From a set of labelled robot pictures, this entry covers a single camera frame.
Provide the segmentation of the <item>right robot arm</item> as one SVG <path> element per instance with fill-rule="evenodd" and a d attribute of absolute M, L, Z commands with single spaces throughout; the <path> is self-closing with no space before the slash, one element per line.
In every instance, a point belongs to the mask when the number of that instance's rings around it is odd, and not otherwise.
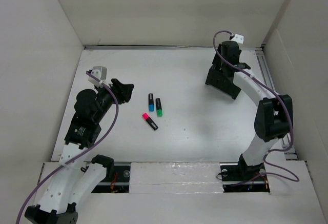
<path fill-rule="evenodd" d="M 264 175 L 264 160 L 273 145 L 290 133 L 293 127 L 293 104 L 289 95 L 279 95 L 258 81 L 251 67 L 240 62 L 241 49 L 237 42 L 225 41 L 217 47 L 214 62 L 219 64 L 217 88 L 236 99 L 244 92 L 257 106 L 254 120 L 255 136 L 240 155 L 236 165 L 221 167 L 221 179 L 236 185 Z"/>

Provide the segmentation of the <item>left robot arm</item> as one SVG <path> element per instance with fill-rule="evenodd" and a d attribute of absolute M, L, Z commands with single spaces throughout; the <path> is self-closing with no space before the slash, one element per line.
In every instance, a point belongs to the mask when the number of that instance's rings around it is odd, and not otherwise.
<path fill-rule="evenodd" d="M 111 84 L 99 79 L 94 84 L 93 90 L 84 89 L 76 97 L 59 167 L 45 178 L 50 183 L 41 199 L 24 213 L 31 223 L 76 223 L 78 210 L 88 195 L 102 180 L 114 176 L 112 158 L 96 155 L 89 166 L 85 166 L 85 159 L 103 140 L 98 138 L 101 120 L 112 105 L 130 101 L 134 85 L 122 84 L 115 78 Z"/>

